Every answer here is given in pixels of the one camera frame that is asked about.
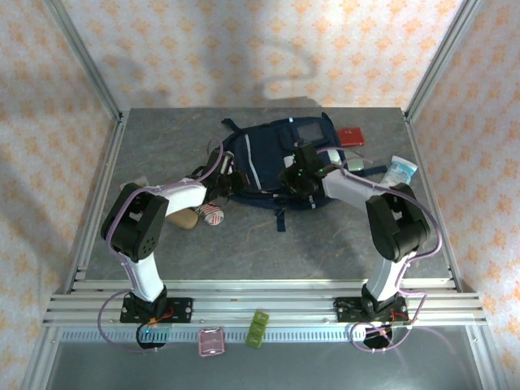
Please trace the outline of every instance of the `reflective stripe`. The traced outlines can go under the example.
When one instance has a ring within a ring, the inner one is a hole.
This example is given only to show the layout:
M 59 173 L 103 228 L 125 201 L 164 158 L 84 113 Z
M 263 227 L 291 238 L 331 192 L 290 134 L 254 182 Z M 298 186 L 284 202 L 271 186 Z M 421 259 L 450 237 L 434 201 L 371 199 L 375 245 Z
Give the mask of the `reflective stripe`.
M 251 160 L 251 144 L 249 143 L 249 136 L 245 135 L 245 144 L 247 145 L 247 158 L 249 160 L 249 166 L 251 167 L 251 171 L 253 172 L 254 181 L 257 184 L 258 189 L 262 189 L 260 185 L 260 180 L 258 179 L 257 170 L 254 169 L 253 161 Z

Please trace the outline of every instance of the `gray table surface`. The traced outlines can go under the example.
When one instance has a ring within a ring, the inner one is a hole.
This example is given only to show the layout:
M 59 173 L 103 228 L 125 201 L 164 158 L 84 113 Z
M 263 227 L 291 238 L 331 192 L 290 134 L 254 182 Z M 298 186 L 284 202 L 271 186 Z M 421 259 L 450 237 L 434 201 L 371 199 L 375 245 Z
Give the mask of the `gray table surface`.
M 150 184 L 180 180 L 206 162 L 211 137 L 225 138 L 230 130 L 220 120 L 230 117 L 241 127 L 275 119 L 321 115 L 326 111 L 336 128 L 359 126 L 366 144 L 354 150 L 389 166 L 393 155 L 415 162 L 398 108 L 193 108 L 131 110 L 102 220 L 119 195 L 122 183 L 146 176 Z M 379 181 L 381 175 L 371 179 Z M 419 172 L 411 187 L 427 204 Z M 362 279 L 370 276 L 380 257 L 372 242 L 366 216 L 335 201 L 318 210 L 286 212 L 287 231 L 277 232 L 272 210 L 230 201 L 224 221 L 211 227 L 199 220 L 192 230 L 166 223 L 155 251 L 165 280 L 294 280 Z M 432 237 L 425 248 L 435 244 Z M 449 277 L 442 254 L 414 263 L 406 277 Z M 97 238 L 87 279 L 124 280 L 119 263 Z
M 227 344 L 224 355 L 201 358 L 196 343 L 181 343 L 144 356 L 62 342 L 47 389 L 481 389 L 465 328 L 433 331 L 416 327 L 398 349 L 376 354 L 345 343 Z

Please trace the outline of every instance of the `navy backpack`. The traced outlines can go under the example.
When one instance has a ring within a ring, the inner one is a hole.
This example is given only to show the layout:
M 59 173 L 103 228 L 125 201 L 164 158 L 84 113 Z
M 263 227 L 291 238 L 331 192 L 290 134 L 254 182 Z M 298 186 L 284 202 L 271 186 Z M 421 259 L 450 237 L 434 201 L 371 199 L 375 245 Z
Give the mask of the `navy backpack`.
M 244 172 L 249 187 L 231 196 L 235 202 L 272 209 L 278 231 L 285 231 L 284 211 L 314 209 L 325 206 L 331 199 L 302 201 L 284 188 L 278 179 L 285 169 L 284 158 L 291 158 L 295 145 L 312 142 L 314 147 L 341 146 L 340 139 L 327 114 L 321 117 L 287 118 L 274 122 L 239 128 L 229 118 L 222 121 L 233 134 L 223 141 L 224 150 L 235 155 L 236 169 Z M 341 161 L 345 159 L 339 152 Z M 327 153 L 322 153 L 325 164 L 330 164 Z

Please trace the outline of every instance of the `floral wallpaper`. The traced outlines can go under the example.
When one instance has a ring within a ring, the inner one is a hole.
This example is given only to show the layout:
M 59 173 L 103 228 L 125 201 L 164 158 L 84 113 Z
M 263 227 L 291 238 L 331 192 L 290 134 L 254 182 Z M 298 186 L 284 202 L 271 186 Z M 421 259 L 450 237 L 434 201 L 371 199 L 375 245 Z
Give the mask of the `floral wallpaper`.
M 520 386 L 520 8 L 485 2 L 414 123 L 465 282 Z
M 462 0 L 63 2 L 127 110 L 406 108 Z
M 45 3 L 0 2 L 0 389 L 20 388 L 111 127 Z

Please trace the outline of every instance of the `wallpaper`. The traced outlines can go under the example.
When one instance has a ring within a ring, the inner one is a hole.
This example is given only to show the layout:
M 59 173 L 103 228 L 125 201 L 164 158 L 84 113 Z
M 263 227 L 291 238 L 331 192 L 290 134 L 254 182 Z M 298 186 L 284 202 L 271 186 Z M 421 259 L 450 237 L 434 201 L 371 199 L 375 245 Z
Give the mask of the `wallpaper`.
M 520 8 L 484 3 L 414 124 L 463 279 L 520 387 Z
M 64 0 L 122 110 L 406 108 L 462 0 Z
M 0 2 L 0 389 L 20 388 L 111 127 L 45 3 Z

